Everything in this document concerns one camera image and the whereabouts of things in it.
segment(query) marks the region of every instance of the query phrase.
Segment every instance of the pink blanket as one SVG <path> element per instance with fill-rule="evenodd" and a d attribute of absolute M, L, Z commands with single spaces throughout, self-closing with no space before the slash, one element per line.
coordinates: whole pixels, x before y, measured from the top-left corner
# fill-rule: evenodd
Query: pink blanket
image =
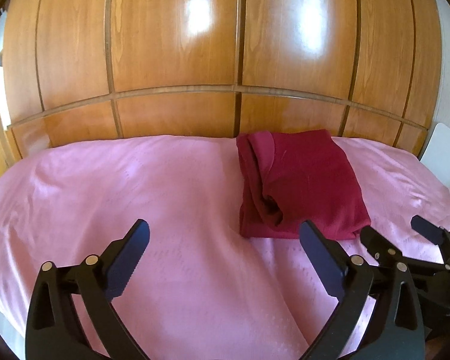
<path fill-rule="evenodd" d="M 372 226 L 405 255 L 440 261 L 413 215 L 450 228 L 450 192 L 411 154 L 336 138 L 354 168 Z M 243 239 L 243 178 L 233 139 L 81 142 L 20 161 L 0 179 L 0 311 L 24 334 L 36 274 L 99 254 L 137 218 L 151 241 L 113 301 L 152 359 L 297 359 L 330 316 L 298 240 Z M 349 254 L 373 259 L 357 240 Z M 103 352 L 78 303 L 92 346 Z M 370 305 L 348 350 L 359 342 Z"/>

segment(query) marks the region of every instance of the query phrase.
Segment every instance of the silver screw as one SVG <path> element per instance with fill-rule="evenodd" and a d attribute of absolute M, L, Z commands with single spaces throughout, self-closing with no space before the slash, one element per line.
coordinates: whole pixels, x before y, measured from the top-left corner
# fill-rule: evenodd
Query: silver screw
<path fill-rule="evenodd" d="M 46 272 L 49 271 L 50 269 L 52 269 L 53 264 L 50 261 L 44 262 L 42 264 L 42 271 Z"/>
<path fill-rule="evenodd" d="M 95 256 L 94 254 L 88 256 L 88 257 L 85 259 L 85 263 L 86 263 L 88 266 L 93 266 L 94 264 L 97 264 L 97 262 L 98 262 L 98 256 Z"/>
<path fill-rule="evenodd" d="M 398 268 L 399 271 L 402 271 L 402 272 L 406 272 L 407 271 L 407 266 L 403 262 L 397 263 L 397 268 Z"/>
<path fill-rule="evenodd" d="M 359 256 L 358 254 L 354 254 L 351 258 L 353 264 L 355 264 L 356 266 L 360 266 L 363 264 L 363 258 L 361 256 Z"/>

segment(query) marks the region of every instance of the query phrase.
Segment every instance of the wrinkled fabric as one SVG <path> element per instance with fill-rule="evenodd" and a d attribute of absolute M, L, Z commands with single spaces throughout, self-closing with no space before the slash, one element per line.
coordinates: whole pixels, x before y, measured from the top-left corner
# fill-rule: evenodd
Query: wrinkled fabric
<path fill-rule="evenodd" d="M 450 228 L 450 191 L 411 154 L 336 138 L 372 226 L 406 256 L 441 261 L 410 228 L 421 215 Z M 296 239 L 239 234 L 243 178 L 234 139 L 146 137 L 45 150 L 0 179 L 0 311 L 21 333 L 43 262 L 80 263 L 137 218 L 150 244 L 113 305 L 152 359 L 290 359 L 336 305 Z M 359 240 L 340 242 L 373 263 Z M 104 352 L 80 297 L 91 345 Z M 346 351 L 358 344 L 367 304 Z"/>
<path fill-rule="evenodd" d="M 298 238 L 311 220 L 327 239 L 354 239 L 370 225 L 353 168 L 327 130 L 240 134 L 236 145 L 244 237 Z"/>

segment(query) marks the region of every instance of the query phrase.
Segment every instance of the pink bedspread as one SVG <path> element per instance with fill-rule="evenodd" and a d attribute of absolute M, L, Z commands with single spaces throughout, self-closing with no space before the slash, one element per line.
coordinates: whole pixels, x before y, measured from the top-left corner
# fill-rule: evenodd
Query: pink bedspread
<path fill-rule="evenodd" d="M 372 226 L 405 255 L 441 261 L 409 223 L 418 214 L 450 228 L 449 190 L 404 151 L 335 142 L 354 168 Z M 0 311 L 24 334 L 44 261 L 77 264 L 143 218 L 150 245 L 113 304 L 152 359 L 299 358 L 336 300 L 298 240 L 240 237 L 242 186 L 233 139 L 81 142 L 20 161 L 0 179 Z M 357 240 L 341 243 L 373 262 Z M 79 302 L 78 309 L 104 353 Z"/>

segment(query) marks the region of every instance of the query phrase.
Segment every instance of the maroon fabric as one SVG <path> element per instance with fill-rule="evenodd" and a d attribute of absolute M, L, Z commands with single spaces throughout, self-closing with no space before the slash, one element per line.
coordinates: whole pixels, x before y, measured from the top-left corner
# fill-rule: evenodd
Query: maroon fabric
<path fill-rule="evenodd" d="M 327 130 L 240 134 L 236 145 L 243 237 L 298 238 L 311 219 L 328 239 L 353 239 L 371 224 L 347 155 Z"/>

